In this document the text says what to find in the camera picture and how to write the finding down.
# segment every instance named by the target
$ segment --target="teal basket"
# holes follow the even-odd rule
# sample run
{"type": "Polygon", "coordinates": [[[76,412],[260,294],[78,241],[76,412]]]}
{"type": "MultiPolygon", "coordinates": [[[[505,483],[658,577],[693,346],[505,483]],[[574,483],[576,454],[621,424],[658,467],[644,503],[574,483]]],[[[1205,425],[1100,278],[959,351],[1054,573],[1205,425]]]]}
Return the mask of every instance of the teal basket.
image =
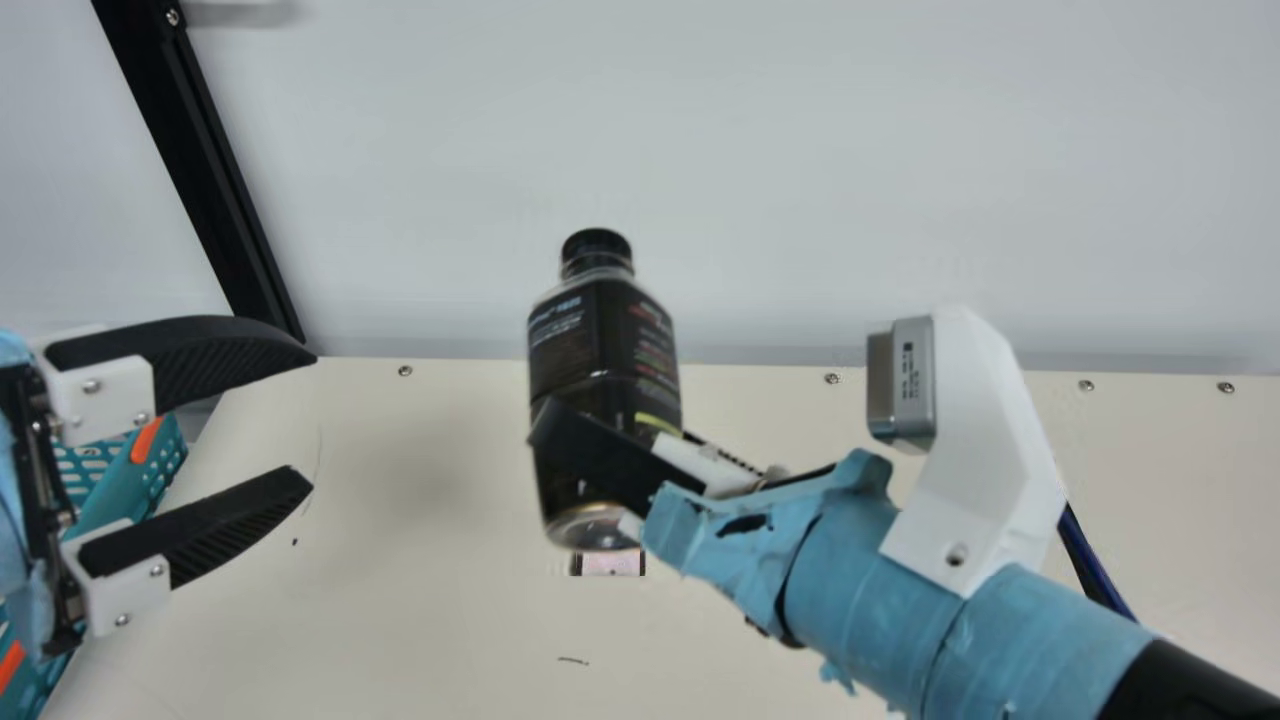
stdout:
{"type": "MultiPolygon", "coordinates": [[[[73,448],[55,443],[58,470],[67,493],[79,509],[79,519],[64,539],[120,518],[141,523],[155,514],[164,491],[187,457],[187,443],[170,415],[156,429],[146,459],[133,462],[129,455],[137,436],[134,432],[73,448]]],[[[0,719],[35,720],[69,660],[70,655],[64,655],[33,664],[26,657],[26,648],[14,639],[9,616],[0,605],[0,719]]]]}

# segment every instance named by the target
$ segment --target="orange part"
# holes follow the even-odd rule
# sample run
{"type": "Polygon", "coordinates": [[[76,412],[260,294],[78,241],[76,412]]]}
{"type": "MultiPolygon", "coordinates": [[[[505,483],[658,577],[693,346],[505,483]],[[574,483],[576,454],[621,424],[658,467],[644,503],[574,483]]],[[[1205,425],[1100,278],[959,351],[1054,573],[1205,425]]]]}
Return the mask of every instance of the orange part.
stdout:
{"type": "Polygon", "coordinates": [[[164,418],[156,418],[138,430],[138,437],[133,438],[133,450],[129,451],[129,462],[142,465],[147,461],[147,456],[151,455],[151,443],[155,442],[156,430],[160,429],[163,421],[164,418]]]}
{"type": "Polygon", "coordinates": [[[4,694],[9,688],[9,680],[13,679],[13,674],[18,671],[26,657],[27,651],[22,650],[20,643],[14,642],[9,646],[9,652],[4,655],[4,660],[0,660],[0,694],[4,694]]]}

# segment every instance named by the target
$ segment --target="screw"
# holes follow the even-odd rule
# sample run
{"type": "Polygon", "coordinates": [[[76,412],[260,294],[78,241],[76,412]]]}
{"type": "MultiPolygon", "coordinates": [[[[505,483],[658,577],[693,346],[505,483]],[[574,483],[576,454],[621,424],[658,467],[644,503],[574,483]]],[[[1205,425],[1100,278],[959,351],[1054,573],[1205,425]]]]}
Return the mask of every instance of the screw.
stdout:
{"type": "Polygon", "coordinates": [[[969,548],[965,544],[956,543],[950,551],[947,551],[947,565],[952,568],[959,568],[964,565],[964,561],[969,559],[969,548]]]}

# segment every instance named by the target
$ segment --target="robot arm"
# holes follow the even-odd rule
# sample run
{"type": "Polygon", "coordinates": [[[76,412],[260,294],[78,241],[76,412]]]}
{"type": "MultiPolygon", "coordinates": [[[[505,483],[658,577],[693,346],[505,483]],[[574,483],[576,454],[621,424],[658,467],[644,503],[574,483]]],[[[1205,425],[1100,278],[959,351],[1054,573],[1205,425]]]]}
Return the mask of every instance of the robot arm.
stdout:
{"type": "Polygon", "coordinates": [[[913,717],[1272,717],[1280,700],[1038,574],[1064,507],[1007,342],[955,309],[869,342],[877,438],[927,450],[905,510],[852,451],[781,480],[559,402],[530,443],[625,505],[628,532],[762,632],[913,717]]]}
{"type": "Polygon", "coordinates": [[[28,656],[105,635],[230,560],[310,492],[292,468],[132,524],[77,524],[54,456],[316,361],[242,318],[177,318],[33,342],[0,332],[0,596],[28,656]]]}

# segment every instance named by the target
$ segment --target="bottle bottom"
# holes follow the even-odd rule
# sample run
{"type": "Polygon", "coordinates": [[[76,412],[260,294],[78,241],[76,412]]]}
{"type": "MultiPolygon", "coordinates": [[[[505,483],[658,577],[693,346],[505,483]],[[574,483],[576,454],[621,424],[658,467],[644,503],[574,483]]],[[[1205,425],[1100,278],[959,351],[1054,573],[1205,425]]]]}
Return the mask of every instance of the bottle bottom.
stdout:
{"type": "Polygon", "coordinates": [[[640,543],[618,530],[626,510],[612,502],[593,502],[566,510],[547,523],[547,537],[576,552],[635,550],[640,543]]]}

